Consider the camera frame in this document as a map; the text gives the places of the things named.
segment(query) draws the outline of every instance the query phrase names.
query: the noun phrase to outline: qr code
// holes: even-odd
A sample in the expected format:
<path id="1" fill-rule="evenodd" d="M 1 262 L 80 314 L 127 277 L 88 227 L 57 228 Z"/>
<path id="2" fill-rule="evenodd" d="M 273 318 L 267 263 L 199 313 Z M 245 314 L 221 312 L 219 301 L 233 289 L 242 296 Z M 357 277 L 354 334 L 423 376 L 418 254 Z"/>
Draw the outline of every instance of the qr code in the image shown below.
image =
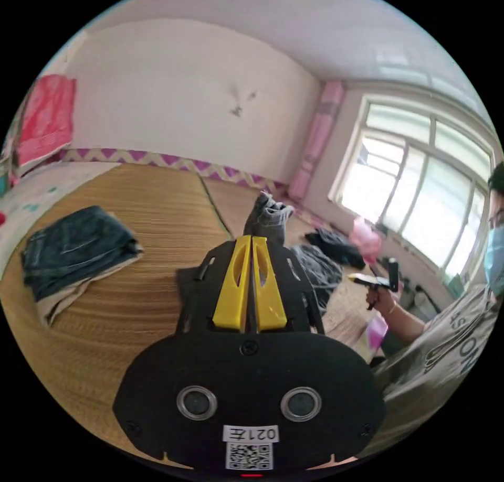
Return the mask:
<path id="1" fill-rule="evenodd" d="M 273 470 L 272 444 L 227 444 L 226 469 Z"/>

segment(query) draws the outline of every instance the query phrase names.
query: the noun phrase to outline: label sticker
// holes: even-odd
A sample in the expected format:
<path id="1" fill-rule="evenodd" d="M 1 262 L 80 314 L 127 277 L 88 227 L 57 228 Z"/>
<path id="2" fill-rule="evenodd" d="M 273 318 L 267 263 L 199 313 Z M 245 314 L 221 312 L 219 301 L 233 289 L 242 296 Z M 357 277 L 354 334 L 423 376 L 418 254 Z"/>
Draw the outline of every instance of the label sticker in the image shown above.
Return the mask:
<path id="1" fill-rule="evenodd" d="M 222 441 L 235 444 L 273 444 L 280 442 L 280 436 L 278 426 L 224 425 Z"/>
<path id="2" fill-rule="evenodd" d="M 243 444 L 228 442 L 227 470 L 273 470 L 273 444 Z"/>

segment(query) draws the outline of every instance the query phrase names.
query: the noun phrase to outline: white sheet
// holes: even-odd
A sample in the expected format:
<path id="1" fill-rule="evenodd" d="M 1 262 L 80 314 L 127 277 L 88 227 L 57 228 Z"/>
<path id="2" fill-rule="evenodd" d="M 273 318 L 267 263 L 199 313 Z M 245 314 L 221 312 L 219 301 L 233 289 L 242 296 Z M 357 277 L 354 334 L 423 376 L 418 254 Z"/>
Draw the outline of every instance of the white sheet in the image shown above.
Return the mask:
<path id="1" fill-rule="evenodd" d="M 0 280 L 11 256 L 34 223 L 65 195 L 118 163 L 61 162 L 36 170 L 0 199 L 6 216 L 0 226 Z"/>

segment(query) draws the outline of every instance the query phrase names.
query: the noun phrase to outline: window frame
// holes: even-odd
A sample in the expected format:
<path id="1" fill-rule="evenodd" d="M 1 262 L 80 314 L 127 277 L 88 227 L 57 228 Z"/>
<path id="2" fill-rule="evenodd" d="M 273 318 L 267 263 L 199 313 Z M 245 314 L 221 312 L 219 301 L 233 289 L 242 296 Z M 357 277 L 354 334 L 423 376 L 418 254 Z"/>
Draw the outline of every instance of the window frame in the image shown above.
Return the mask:
<path id="1" fill-rule="evenodd" d="M 422 141 L 416 140 L 411 137 L 404 136 L 399 133 L 393 133 L 390 131 L 381 130 L 379 128 L 367 126 L 366 122 L 368 119 L 369 109 L 372 104 L 390 106 L 392 108 L 396 108 L 396 109 L 400 109 L 400 110 L 404 110 L 404 111 L 410 111 L 410 112 L 416 113 L 418 115 L 427 116 L 430 119 L 429 142 L 423 143 Z M 434 109 L 434 107 L 429 109 L 430 107 L 422 105 L 420 103 L 415 104 L 414 102 L 410 102 L 410 101 L 396 100 L 394 98 L 390 98 L 390 97 L 386 97 L 386 96 L 382 96 L 382 95 L 376 95 L 376 94 L 370 95 L 369 94 L 369 95 L 363 96 L 360 108 L 361 108 L 361 112 L 359 113 L 359 118 L 355 124 L 356 134 L 354 134 L 354 138 L 350 143 L 350 147 L 352 149 L 352 155 L 349 158 L 349 161 L 346 163 L 346 165 L 343 166 L 344 172 L 342 173 L 342 176 L 340 177 L 339 182 L 337 182 L 335 190 L 334 189 L 332 190 L 332 197 L 330 196 L 331 201 L 333 203 L 338 204 L 342 208 L 344 208 L 345 211 L 350 212 L 354 216 L 358 216 L 354 211 L 343 206 L 343 204 L 341 203 L 341 199 L 342 199 L 342 193 L 343 193 L 346 181 L 348 179 L 348 175 L 350 173 L 350 168 L 356 163 L 357 159 L 359 158 L 360 149 L 363 145 L 363 143 L 362 143 L 363 137 L 369 137 L 371 139 L 383 140 L 383 141 L 387 141 L 391 144 L 401 146 L 404 149 L 404 155 L 403 155 L 403 159 L 401 161 L 400 167 L 399 167 L 399 171 L 395 177 L 394 187 L 393 187 L 392 192 L 389 195 L 389 198 L 388 198 L 388 200 L 387 200 L 387 202 L 386 202 L 386 204 L 380 214 L 380 217 L 378 218 L 378 220 L 376 222 L 376 224 L 382 223 L 383 218 L 386 214 L 386 211 L 389 208 L 390 203 L 392 201 L 392 198 L 394 196 L 394 193 L 397 189 L 397 185 L 399 183 L 401 175 L 404 171 L 404 166 L 406 164 L 409 149 L 412 147 L 414 149 L 417 149 L 417 150 L 423 152 L 425 154 L 425 158 L 424 158 L 424 163 L 422 165 L 421 176 L 418 181 L 418 187 L 417 187 L 417 191 L 415 193 L 415 197 L 414 197 L 413 201 L 411 202 L 411 205 L 409 207 L 409 210 L 408 210 L 406 216 L 404 217 L 404 220 L 401 224 L 401 227 L 397 231 L 394 231 L 392 229 L 388 229 L 388 235 L 392 238 L 392 240 L 394 242 L 399 244 L 403 249 L 405 249 L 406 251 L 411 253 L 413 256 L 418 257 L 425 265 L 427 265 L 427 267 L 437 277 L 444 279 L 446 277 L 446 274 L 445 274 L 446 268 L 447 268 L 448 264 L 450 263 L 450 260 L 452 259 L 452 257 L 455 254 L 457 246 L 460 242 L 460 238 L 463 235 L 465 227 L 468 223 L 471 207 L 472 207 L 473 200 L 474 200 L 475 190 L 478 189 L 485 197 L 483 214 L 481 216 L 481 222 L 480 222 L 480 225 L 478 228 L 478 232 L 476 234 L 475 242 L 472 246 L 472 250 L 469 254 L 469 257 L 466 261 L 466 264 L 465 264 L 463 270 L 459 274 L 459 276 L 462 280 L 462 283 L 464 284 L 464 287 L 467 287 L 470 284 L 470 282 L 472 281 L 475 274 L 477 273 L 479 264 L 481 263 L 481 257 L 482 257 L 483 251 L 484 251 L 484 246 L 486 243 L 486 221 L 488 220 L 488 212 L 489 212 L 489 190 L 488 190 L 487 180 L 483 179 L 478 173 L 476 173 L 475 171 L 470 169 L 468 166 L 466 166 L 464 163 L 462 163 L 457 158 L 452 157 L 451 155 L 436 148 L 435 139 L 436 139 L 437 122 L 441 122 L 444 125 L 447 125 L 448 127 L 453 128 L 454 130 L 463 134 L 468 139 L 470 139 L 475 144 L 477 144 L 482 149 L 482 151 L 485 152 L 489 156 L 490 170 L 494 169 L 494 167 L 495 167 L 495 157 L 494 157 L 494 152 L 493 152 L 492 148 L 490 147 L 490 145 L 488 145 L 486 143 L 485 140 L 478 137 L 478 135 L 476 133 L 473 133 L 473 131 L 470 128 L 462 127 L 456 119 L 450 119 L 449 115 Z M 429 259 L 420 250 L 418 250 L 416 247 L 414 247 L 410 242 L 406 241 L 401 235 L 401 232 L 404 230 L 404 227 L 406 226 L 406 224 L 411 216 L 411 213 L 413 211 L 413 208 L 415 207 L 415 204 L 417 202 L 419 193 L 422 188 L 423 181 L 425 179 L 427 165 L 428 165 L 428 159 L 431 157 L 435 158 L 437 160 L 440 160 L 441 162 L 445 162 L 450 167 L 456 169 L 457 171 L 462 173 L 464 176 L 466 176 L 471 182 L 469 197 L 468 197 L 468 201 L 467 201 L 466 208 L 465 208 L 464 218 L 463 218 L 462 224 L 460 226 L 458 238 L 457 238 L 457 240 L 455 240 L 444 264 L 441 267 L 434 264 L 434 262 L 431 259 Z"/>

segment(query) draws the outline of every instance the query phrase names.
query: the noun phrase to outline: pink curtain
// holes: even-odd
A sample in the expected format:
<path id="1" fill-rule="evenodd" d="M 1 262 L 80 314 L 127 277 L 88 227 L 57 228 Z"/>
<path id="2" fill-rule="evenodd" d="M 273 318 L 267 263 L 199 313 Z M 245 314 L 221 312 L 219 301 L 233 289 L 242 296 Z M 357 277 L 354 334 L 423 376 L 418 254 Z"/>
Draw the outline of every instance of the pink curtain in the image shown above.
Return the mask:
<path id="1" fill-rule="evenodd" d="M 308 190 L 315 166 L 327 146 L 344 94 L 341 81 L 325 83 L 301 165 L 287 190 L 289 197 L 296 202 L 300 202 Z"/>
<path id="2" fill-rule="evenodd" d="M 16 175 L 55 155 L 72 141 L 76 81 L 60 74 L 39 78 L 23 114 L 19 144 L 15 148 Z"/>

